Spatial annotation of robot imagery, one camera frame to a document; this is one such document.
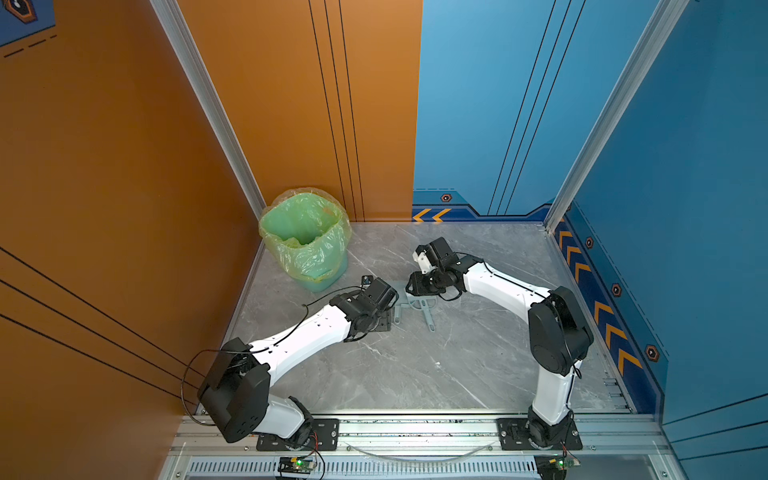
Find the teal dustpan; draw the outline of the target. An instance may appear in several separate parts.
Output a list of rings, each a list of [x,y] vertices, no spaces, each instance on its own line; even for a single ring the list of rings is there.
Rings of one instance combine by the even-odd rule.
[[[402,310],[403,305],[405,303],[405,300],[403,298],[398,298],[393,306],[393,313],[392,313],[392,324],[393,325],[399,325],[402,317]]]

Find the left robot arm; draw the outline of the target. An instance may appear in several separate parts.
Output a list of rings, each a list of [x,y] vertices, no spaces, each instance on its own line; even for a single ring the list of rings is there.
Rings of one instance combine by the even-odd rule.
[[[323,349],[353,343],[373,332],[399,299],[381,278],[335,293],[314,314],[271,337],[245,343],[234,338],[216,351],[197,398],[224,440],[272,435],[292,448],[314,439],[314,418],[295,397],[271,388],[290,370]]]

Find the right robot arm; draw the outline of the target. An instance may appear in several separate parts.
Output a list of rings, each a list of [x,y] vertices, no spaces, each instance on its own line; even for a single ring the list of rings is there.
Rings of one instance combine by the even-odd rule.
[[[473,255],[441,262],[422,253],[414,259],[419,270],[406,285],[411,295],[439,296],[453,287],[459,294],[481,296],[527,319],[530,351],[539,365],[527,414],[527,440],[542,450],[581,449],[571,396],[594,335],[576,295],[566,287],[548,290],[526,283]]]

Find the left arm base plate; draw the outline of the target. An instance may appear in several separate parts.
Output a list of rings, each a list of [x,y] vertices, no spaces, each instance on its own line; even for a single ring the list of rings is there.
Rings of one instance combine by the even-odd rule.
[[[313,451],[321,453],[336,451],[338,448],[340,420],[338,418],[314,419],[303,425],[289,439],[272,434],[260,434],[256,449],[260,452]]]

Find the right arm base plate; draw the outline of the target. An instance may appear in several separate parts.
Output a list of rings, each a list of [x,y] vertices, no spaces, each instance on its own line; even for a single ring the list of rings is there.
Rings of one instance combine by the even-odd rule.
[[[504,451],[583,449],[573,415],[567,415],[556,425],[548,425],[539,419],[499,418],[496,427]]]

